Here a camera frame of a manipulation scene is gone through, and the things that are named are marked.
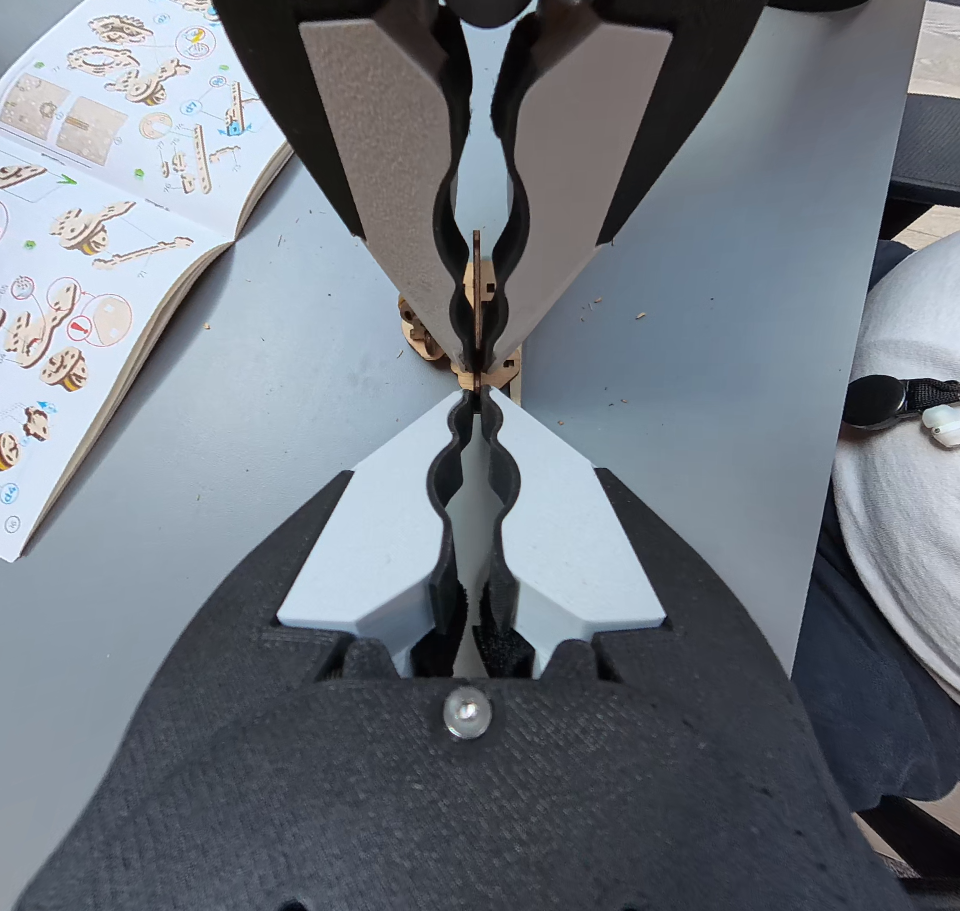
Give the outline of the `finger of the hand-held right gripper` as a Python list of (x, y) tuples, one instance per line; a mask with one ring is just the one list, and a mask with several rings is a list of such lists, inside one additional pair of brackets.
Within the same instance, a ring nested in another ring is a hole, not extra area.
[(440, 0), (390, 0), (298, 29), (369, 252), (470, 371), (471, 249), (454, 206), (473, 77), (459, 18)]
[(492, 252), (485, 364), (499, 367), (598, 252), (608, 212), (673, 40), (593, 10), (515, 27), (491, 119), (511, 182)]

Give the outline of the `open instruction booklet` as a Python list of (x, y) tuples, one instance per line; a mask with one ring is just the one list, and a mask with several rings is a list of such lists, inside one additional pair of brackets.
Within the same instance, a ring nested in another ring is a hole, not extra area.
[(212, 0), (84, 0), (2, 77), (1, 555), (292, 155)]

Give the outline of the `slotted wooden strip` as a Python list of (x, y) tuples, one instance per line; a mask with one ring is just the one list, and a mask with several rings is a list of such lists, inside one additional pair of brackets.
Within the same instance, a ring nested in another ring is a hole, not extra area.
[(473, 358), (471, 366), (472, 393), (479, 397), (483, 386), (484, 373), (484, 307), (483, 307), (483, 260), (481, 230), (472, 232), (472, 327)]

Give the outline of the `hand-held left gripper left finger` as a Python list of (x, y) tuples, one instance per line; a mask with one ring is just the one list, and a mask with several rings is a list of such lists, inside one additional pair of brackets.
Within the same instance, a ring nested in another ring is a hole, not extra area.
[(355, 465), (277, 612), (383, 643), (401, 675), (451, 675), (468, 615), (447, 506), (474, 396), (451, 393)]

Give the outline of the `wooden plate with wheel hub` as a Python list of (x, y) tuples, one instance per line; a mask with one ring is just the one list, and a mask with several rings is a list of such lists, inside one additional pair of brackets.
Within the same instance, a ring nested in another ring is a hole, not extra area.
[[(487, 312), (497, 292), (497, 281), (493, 262), (486, 257), (481, 259), (481, 281), (482, 306), (484, 312)], [(397, 306), (401, 329), (411, 349), (428, 362), (448, 360), (448, 354), (434, 340), (402, 295), (398, 297)], [(502, 391), (517, 405), (522, 404), (522, 351), (523, 345), (520, 344), (515, 352), (505, 359), (503, 365), (483, 375), (484, 386), (489, 385)]]

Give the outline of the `person's white shirt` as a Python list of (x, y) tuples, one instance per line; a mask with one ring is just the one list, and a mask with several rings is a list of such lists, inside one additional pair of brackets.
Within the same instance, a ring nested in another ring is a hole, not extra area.
[[(959, 234), (901, 260), (867, 296), (851, 379), (958, 380)], [(959, 699), (958, 404), (946, 443), (921, 416), (843, 432), (833, 462), (846, 550), (883, 617)]]

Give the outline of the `black office chair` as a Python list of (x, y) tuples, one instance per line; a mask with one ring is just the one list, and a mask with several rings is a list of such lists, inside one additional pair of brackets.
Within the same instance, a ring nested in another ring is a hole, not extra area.
[(909, 94), (878, 237), (892, 240), (934, 207), (959, 207), (959, 100)]

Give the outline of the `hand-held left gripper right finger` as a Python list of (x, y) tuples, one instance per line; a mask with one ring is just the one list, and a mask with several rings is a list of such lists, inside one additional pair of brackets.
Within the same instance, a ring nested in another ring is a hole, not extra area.
[(565, 641), (655, 629), (665, 610), (594, 465), (497, 389), (482, 391), (493, 524), (480, 603), (489, 675), (542, 675)]

